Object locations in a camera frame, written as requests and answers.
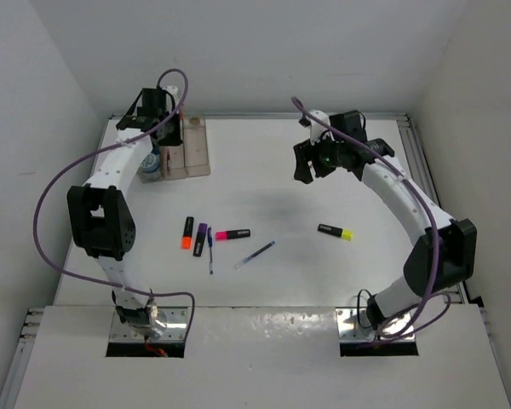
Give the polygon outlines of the blue tape roll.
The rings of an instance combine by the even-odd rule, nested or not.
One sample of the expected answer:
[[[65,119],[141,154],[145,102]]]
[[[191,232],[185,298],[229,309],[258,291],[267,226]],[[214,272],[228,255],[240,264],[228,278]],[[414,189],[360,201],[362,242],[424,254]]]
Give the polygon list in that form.
[[[156,181],[161,177],[161,155],[157,147],[143,159],[140,172],[146,181]]]

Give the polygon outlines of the yellow highlighter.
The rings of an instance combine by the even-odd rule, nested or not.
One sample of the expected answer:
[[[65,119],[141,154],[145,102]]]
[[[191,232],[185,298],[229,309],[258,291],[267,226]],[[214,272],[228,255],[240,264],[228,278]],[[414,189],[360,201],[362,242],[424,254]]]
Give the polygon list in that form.
[[[353,232],[344,228],[338,228],[330,225],[326,225],[320,223],[318,225],[317,231],[320,233],[327,234],[329,236],[337,237],[340,239],[344,239],[350,241],[353,239]]]

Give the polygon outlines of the blue refill pen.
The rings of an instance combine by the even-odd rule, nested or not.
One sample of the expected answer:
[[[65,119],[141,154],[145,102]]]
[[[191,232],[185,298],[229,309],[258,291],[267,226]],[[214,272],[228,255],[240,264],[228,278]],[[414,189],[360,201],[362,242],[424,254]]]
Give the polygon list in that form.
[[[268,249],[272,248],[275,244],[276,244],[276,241],[274,241],[274,240],[269,242],[269,243],[267,243],[266,245],[262,246],[260,249],[255,251],[254,253],[250,254],[249,256],[243,258],[241,261],[237,262],[233,267],[235,269],[241,268],[246,263],[248,263],[251,260],[253,260],[254,258],[258,257],[261,253],[263,253],[263,252],[267,251]]]

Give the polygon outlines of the blue capped pen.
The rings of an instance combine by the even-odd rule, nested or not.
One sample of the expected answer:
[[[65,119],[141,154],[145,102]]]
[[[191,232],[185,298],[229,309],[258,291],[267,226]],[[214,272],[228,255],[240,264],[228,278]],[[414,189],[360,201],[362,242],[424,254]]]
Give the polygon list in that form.
[[[209,247],[209,273],[210,275],[213,275],[214,274],[214,266],[213,266],[213,262],[214,262],[214,257],[213,257],[213,247],[214,247],[214,240],[213,240],[213,237],[212,237],[212,229],[211,227],[208,227],[207,229],[207,242],[208,242],[208,247]]]

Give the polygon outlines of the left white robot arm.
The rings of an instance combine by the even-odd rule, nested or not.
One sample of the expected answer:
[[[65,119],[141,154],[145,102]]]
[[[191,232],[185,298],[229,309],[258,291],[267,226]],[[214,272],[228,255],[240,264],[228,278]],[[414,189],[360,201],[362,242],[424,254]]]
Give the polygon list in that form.
[[[143,89],[117,125],[117,147],[108,151],[82,186],[73,186],[67,193],[75,245],[94,258],[115,285],[112,300],[121,323],[145,339],[158,339],[165,333],[166,316],[142,285],[141,274],[128,267],[126,256],[134,246],[136,227],[126,196],[142,162],[160,141],[181,143],[177,116],[171,130],[141,136],[177,108],[178,100],[175,86]]]

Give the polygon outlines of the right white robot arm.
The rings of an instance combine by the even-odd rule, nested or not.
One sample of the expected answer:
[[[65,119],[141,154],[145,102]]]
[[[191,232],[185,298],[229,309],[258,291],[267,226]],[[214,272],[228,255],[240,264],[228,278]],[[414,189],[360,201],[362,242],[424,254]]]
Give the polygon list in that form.
[[[307,140],[294,146],[294,178],[310,184],[344,169],[372,190],[406,231],[412,250],[403,273],[388,288],[370,296],[359,323],[371,330],[409,308],[420,308],[431,296],[472,277],[477,229],[435,204],[407,176],[392,147],[369,139],[358,111],[327,115],[304,113],[300,125]]]

